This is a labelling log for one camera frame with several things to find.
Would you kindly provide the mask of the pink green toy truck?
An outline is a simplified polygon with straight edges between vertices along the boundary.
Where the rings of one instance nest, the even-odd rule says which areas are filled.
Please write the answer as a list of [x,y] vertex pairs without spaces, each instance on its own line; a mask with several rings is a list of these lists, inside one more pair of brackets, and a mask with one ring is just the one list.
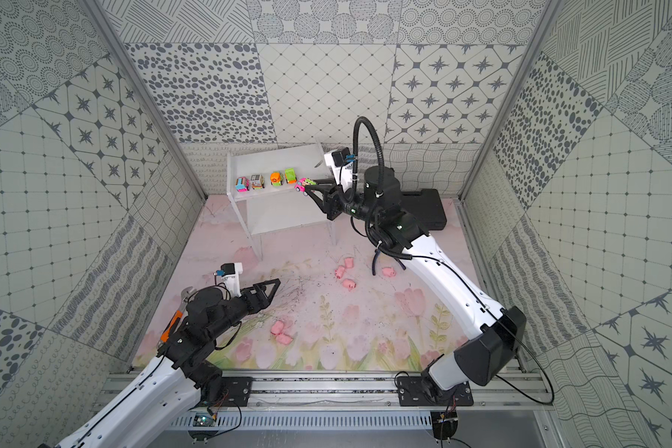
[[309,179],[309,178],[304,177],[304,178],[299,179],[295,183],[294,188],[296,190],[298,190],[298,192],[304,193],[308,186],[315,186],[316,184],[317,183],[315,181],[313,181],[313,179]]

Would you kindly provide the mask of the orange green toy dump truck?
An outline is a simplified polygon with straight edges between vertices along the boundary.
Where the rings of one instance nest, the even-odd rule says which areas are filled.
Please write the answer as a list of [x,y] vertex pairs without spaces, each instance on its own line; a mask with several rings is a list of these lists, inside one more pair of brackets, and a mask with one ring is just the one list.
[[296,171],[294,168],[287,168],[284,170],[284,177],[287,184],[295,184],[297,182]]

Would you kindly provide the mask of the green orange toy mixer truck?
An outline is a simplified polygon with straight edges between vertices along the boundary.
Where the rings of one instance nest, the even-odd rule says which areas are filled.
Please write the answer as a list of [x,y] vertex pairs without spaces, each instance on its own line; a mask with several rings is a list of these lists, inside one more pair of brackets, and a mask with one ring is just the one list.
[[284,185],[283,175],[278,171],[272,172],[270,174],[270,182],[273,187],[283,186]]

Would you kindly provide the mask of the pink teal toy truck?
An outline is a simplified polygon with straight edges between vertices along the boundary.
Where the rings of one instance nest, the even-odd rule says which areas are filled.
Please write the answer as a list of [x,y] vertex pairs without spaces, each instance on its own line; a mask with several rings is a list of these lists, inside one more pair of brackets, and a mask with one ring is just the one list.
[[249,192],[250,191],[250,180],[248,177],[237,177],[235,180],[235,190],[237,192]]

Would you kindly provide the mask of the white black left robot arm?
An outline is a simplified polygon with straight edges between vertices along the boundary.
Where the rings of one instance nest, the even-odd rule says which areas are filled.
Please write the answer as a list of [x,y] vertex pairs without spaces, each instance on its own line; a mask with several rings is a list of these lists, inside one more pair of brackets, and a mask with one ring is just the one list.
[[279,279],[230,293],[218,285],[190,292],[183,317],[147,367],[92,419],[58,442],[59,447],[146,447],[177,417],[200,403],[222,400],[222,369],[208,361],[218,338],[245,317],[267,309]]

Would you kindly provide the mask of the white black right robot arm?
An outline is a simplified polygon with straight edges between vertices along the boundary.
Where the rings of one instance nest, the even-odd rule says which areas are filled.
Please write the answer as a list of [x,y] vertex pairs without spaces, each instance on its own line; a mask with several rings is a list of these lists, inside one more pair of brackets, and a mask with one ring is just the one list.
[[434,405],[451,403],[464,384],[486,386],[519,350],[525,349],[526,316],[505,308],[463,274],[440,248],[429,229],[401,205],[401,184],[386,167],[375,127],[356,119],[352,149],[325,155],[333,179],[304,188],[328,220],[341,214],[362,221],[360,235],[378,254],[415,273],[440,299],[467,338],[450,354],[439,356],[420,374],[419,391]]

